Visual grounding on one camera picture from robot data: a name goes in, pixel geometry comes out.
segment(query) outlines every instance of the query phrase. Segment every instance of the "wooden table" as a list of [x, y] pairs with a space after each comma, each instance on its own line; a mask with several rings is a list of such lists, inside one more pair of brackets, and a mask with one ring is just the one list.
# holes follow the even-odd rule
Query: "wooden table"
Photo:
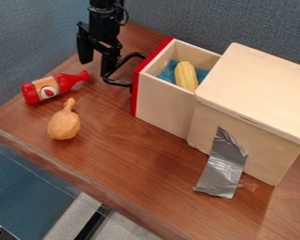
[[[129, 52], [150, 53], [164, 36], [134, 24], [120, 39]], [[50, 74], [95, 74], [82, 90], [27, 106], [18, 95], [0, 108], [0, 142], [119, 213], [167, 239], [300, 239], [300, 157], [276, 188], [244, 174], [232, 200], [195, 193], [207, 156], [172, 134], [129, 115], [127, 89], [98, 76], [99, 54], [82, 66], [75, 55]], [[131, 78], [136, 62], [116, 74]], [[50, 140], [46, 126], [69, 97], [82, 130]]]

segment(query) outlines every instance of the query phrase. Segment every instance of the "wooden lid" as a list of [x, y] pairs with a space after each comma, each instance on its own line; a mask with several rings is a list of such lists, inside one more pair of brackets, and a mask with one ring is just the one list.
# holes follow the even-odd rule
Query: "wooden lid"
[[233, 43], [195, 98], [300, 144], [300, 65]]

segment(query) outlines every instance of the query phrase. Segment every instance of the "duct tape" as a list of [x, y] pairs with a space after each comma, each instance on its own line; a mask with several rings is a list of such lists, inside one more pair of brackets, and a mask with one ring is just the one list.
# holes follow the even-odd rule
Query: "duct tape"
[[194, 191], [231, 199], [238, 188], [248, 154], [219, 127], [208, 162]]

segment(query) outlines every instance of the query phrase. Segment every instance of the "toy ketchup bottle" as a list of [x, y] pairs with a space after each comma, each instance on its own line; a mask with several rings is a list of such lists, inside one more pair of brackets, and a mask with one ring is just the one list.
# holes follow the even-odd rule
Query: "toy ketchup bottle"
[[64, 94], [71, 90], [76, 83], [89, 79], [90, 74], [86, 70], [77, 75], [61, 73], [23, 84], [22, 93], [27, 104], [34, 104]]

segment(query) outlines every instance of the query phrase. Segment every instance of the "blue sponge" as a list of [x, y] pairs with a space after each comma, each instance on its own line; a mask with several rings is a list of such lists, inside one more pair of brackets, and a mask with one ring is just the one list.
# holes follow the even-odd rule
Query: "blue sponge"
[[[178, 65], [178, 61], [172, 60], [168, 66], [158, 75], [158, 77], [164, 81], [175, 84], [174, 69]], [[209, 70], [203, 70], [196, 68], [197, 78], [199, 84], [203, 82], [204, 78], [208, 75]]]

